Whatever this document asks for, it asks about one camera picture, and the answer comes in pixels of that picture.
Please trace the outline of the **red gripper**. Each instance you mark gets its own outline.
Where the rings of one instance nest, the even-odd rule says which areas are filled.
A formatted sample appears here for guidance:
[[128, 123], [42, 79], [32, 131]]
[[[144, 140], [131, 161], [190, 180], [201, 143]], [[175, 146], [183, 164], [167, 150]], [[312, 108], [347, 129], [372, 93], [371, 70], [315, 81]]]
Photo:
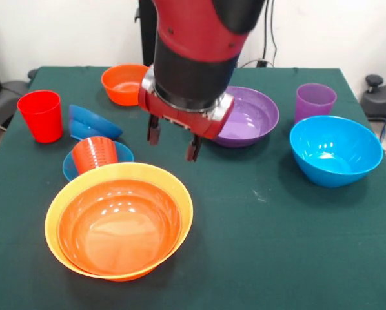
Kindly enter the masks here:
[[216, 101], [215, 107], [204, 112], [187, 112], [173, 107], [162, 99], [154, 89], [154, 67], [149, 66], [139, 88], [139, 106], [150, 113], [148, 120], [147, 141], [151, 145], [159, 142], [159, 118], [164, 118], [195, 134], [188, 144], [187, 161], [196, 161], [203, 138], [213, 140], [221, 132], [234, 107], [234, 97], [223, 93]]

